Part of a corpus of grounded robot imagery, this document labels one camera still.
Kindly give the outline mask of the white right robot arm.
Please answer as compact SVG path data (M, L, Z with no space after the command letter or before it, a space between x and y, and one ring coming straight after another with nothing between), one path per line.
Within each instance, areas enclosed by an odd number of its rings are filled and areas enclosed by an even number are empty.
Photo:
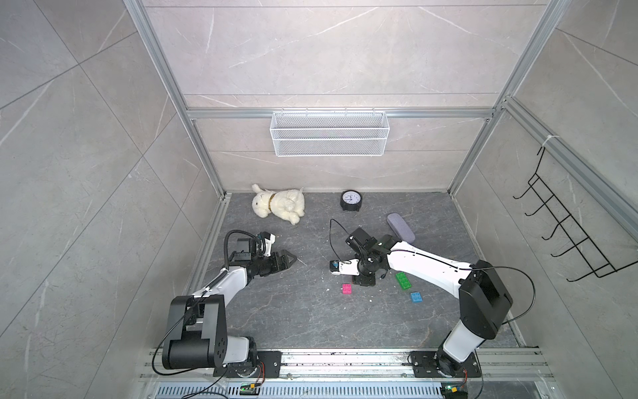
M503 325L528 313L506 318L513 296L498 274L501 268L482 259L474 264L446 259L392 235L378 240L361 228L348 236L346 244L354 258L332 260L332 274L347 275L355 285L372 287L378 270L394 270L433 284L459 301L460 320L433 355L435 369L443 377L468 372L465 364L476 349L495 339Z

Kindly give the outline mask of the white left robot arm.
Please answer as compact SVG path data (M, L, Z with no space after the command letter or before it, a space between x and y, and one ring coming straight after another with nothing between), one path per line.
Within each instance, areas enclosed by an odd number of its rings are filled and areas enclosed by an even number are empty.
M175 297L169 306L167 330L152 355L151 368L171 377L204 368L231 369L245 377L265 376L252 337L229 335L226 307L257 277L290 269L298 257L272 249L276 236L232 229L224 236L223 267L206 286Z

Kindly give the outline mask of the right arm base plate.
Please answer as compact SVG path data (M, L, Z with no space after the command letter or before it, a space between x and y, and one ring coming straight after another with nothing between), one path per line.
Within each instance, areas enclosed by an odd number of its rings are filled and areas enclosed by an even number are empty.
M462 378L481 377L482 371L476 354L473 352L464 362L457 362L442 351L412 351L407 357L417 378Z

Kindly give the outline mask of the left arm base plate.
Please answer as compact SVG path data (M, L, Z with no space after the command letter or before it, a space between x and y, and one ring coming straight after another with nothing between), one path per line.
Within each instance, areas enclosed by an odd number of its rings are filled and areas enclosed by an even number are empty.
M230 363L225 367L214 370L214 376L232 378L278 378L282 367L281 351L258 351L249 354L245 362Z

